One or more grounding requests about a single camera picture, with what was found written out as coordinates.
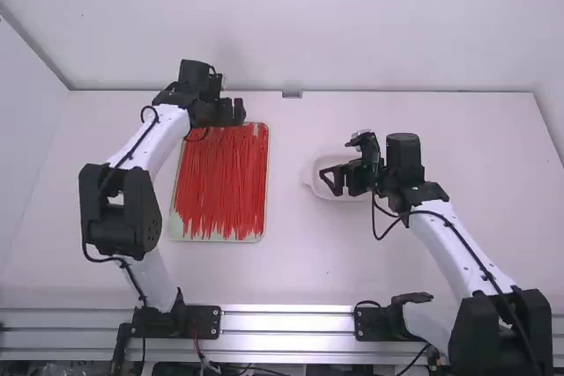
red straw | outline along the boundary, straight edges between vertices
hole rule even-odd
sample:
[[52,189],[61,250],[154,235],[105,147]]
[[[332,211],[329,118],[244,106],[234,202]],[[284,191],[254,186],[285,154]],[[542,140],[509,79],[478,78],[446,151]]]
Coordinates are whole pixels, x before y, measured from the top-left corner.
[[202,129],[193,129],[182,147],[174,210],[184,223],[183,236],[262,237],[268,128],[250,123],[209,129],[197,141],[202,136]]

white robotic arm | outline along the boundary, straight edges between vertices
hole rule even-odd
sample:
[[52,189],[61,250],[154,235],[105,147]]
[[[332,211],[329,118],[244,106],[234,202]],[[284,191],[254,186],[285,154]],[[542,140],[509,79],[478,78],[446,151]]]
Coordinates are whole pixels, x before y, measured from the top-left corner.
[[354,146],[361,158],[323,169],[321,179],[337,196],[347,186],[351,196],[372,191],[387,198],[397,220],[381,237],[375,233],[376,239],[400,222],[409,227],[459,302],[458,310],[448,310],[433,303],[432,295],[415,292],[394,297],[382,310],[355,307],[357,340],[381,340],[375,328],[388,327],[392,336],[431,343],[449,358],[456,374],[552,374],[548,301],[538,290],[521,290],[505,275],[466,231],[442,187],[425,181],[419,138],[388,135],[387,163],[372,132],[353,134],[346,146]]
[[[87,164],[78,176],[82,249],[90,262],[116,262],[139,295],[131,323],[119,330],[114,375],[121,373],[130,337],[217,339],[218,306],[188,306],[172,282],[157,244],[162,216],[152,180],[192,128],[242,125],[241,99],[219,97],[222,75],[212,66],[181,62],[179,78],[141,111],[143,125],[102,165]],[[122,195],[122,202],[116,201]],[[106,258],[93,258],[94,245]]]

